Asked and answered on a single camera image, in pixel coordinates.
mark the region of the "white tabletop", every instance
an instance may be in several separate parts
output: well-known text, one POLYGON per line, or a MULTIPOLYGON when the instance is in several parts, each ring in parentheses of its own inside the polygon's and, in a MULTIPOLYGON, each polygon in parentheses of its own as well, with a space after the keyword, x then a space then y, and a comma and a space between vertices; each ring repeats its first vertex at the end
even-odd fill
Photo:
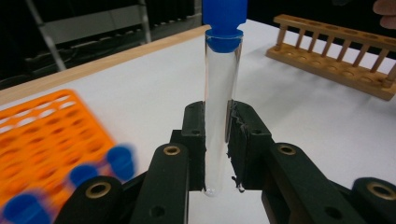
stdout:
MULTIPOLYGON (((386 102, 265 57, 278 29, 255 21, 245 32, 236 99, 254 107, 276 142, 300 147, 330 180, 347 188, 359 177, 396 185, 396 100, 386 102)), ((286 42, 295 43, 287 33, 286 42)), ((302 46, 307 46, 309 38, 302 46)), ((319 41, 316 48, 323 48, 319 41)), ((339 47, 331 47, 329 55, 339 47)), ((346 60, 354 59, 349 50, 346 60)), ((204 100, 203 36, 122 63, 96 74, 1 105, 5 109, 60 89, 74 90, 117 143, 136 148, 138 173, 154 150, 181 129, 184 107, 204 100)), ((363 63, 371 66, 375 56, 363 63)), ((394 65, 386 59, 379 71, 394 65)), ((261 193, 234 188, 227 162, 217 198, 191 192, 189 223, 268 223, 261 193)))

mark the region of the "blue test tube cap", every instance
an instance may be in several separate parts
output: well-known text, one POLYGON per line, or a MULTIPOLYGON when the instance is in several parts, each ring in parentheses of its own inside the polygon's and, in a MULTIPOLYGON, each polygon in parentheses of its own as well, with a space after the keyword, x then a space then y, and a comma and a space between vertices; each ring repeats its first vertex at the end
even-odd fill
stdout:
POLYGON ((73 185, 78 188, 85 181, 99 176, 96 167, 92 164, 81 164, 73 168, 70 172, 69 178, 73 185))
POLYGON ((134 177, 134 158, 128 147, 111 148, 106 154, 106 159, 117 178, 127 181, 134 177))
POLYGON ((50 224, 50 215, 37 197, 23 193, 9 200, 4 209, 6 220, 14 224, 50 224))
POLYGON ((204 0, 203 13, 214 35, 238 35, 238 26, 247 20, 248 0, 204 0))
POLYGON ((236 37, 243 35, 238 26, 246 22, 247 13, 248 0, 204 0, 204 23, 212 28, 206 35, 225 39, 209 38, 209 47, 217 53, 233 52, 242 41, 236 37))

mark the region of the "finger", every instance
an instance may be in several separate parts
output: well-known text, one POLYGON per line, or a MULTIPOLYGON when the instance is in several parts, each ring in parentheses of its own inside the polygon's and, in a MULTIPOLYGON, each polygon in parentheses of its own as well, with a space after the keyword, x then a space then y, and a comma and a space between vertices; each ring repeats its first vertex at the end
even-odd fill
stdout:
POLYGON ((381 18, 380 24, 387 29, 396 29, 396 16, 384 16, 381 18))
POLYGON ((377 0, 373 4, 373 12, 384 16, 395 16, 396 0, 377 0))

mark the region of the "glass test tube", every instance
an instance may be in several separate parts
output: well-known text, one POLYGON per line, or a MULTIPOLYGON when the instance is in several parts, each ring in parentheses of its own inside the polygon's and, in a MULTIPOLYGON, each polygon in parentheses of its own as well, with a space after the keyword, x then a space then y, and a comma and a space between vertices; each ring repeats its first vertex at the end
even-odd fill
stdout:
POLYGON ((222 188, 242 37, 242 32, 228 37, 205 35, 205 194, 209 197, 222 188))

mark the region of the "wooden table edge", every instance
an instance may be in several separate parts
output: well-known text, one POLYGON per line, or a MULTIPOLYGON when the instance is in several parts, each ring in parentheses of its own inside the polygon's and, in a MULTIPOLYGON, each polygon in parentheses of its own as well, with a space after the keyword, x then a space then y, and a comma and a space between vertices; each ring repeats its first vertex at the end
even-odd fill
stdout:
POLYGON ((166 38, 153 41, 146 45, 142 45, 133 49, 127 49, 125 51, 107 56, 105 58, 101 58, 89 63, 84 63, 82 65, 69 68, 62 72, 58 72, 46 77, 38 78, 11 88, 4 89, 0 91, 0 105, 19 100, 21 98, 39 93, 41 91, 49 90, 64 83, 105 70, 117 64, 125 63, 132 59, 150 54, 154 51, 165 49, 176 44, 188 41, 190 39, 203 35, 205 33, 205 30, 207 29, 209 29, 207 25, 200 26, 177 35, 171 35, 166 38))

